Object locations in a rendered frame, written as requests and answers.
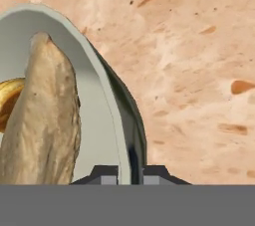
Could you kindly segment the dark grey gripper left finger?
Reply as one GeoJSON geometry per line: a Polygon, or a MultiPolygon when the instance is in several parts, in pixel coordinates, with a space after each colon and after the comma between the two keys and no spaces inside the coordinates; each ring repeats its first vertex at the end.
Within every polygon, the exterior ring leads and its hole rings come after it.
{"type": "Polygon", "coordinates": [[[117,185],[119,168],[116,165],[95,165],[91,174],[74,181],[74,184],[117,185]]]}

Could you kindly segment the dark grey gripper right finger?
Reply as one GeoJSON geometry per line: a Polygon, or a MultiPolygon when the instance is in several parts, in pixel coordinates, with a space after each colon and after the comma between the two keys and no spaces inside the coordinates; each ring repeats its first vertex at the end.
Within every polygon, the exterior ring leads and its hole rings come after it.
{"type": "Polygon", "coordinates": [[[189,185],[189,182],[171,175],[164,165],[147,165],[143,168],[144,185],[189,185]]]}

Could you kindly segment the pale grey bowl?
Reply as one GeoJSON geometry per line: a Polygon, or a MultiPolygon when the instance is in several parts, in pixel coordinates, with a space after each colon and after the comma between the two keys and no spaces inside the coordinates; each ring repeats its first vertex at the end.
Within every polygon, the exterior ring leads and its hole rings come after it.
{"type": "Polygon", "coordinates": [[[70,59],[81,102],[82,141],[76,180],[96,165],[114,165],[120,184],[141,184],[146,138],[127,86],[78,28],[41,4],[20,4],[0,13],[0,80],[16,78],[28,61],[30,39],[48,33],[70,59]]]}

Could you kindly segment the beige bread loaf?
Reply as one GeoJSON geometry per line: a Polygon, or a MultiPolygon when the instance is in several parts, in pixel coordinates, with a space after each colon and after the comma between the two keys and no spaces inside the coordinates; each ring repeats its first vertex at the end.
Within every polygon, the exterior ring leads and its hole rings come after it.
{"type": "Polygon", "coordinates": [[[81,143],[71,61],[51,36],[31,39],[25,84],[0,141],[0,184],[69,184],[81,143]]]}

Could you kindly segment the golden brown bread roll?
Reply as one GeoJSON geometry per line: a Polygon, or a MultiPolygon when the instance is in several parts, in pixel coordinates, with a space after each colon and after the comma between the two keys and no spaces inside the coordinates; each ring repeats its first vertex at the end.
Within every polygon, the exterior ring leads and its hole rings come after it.
{"type": "Polygon", "coordinates": [[[25,84],[24,78],[16,78],[0,83],[0,132],[5,131],[7,121],[25,84]]]}

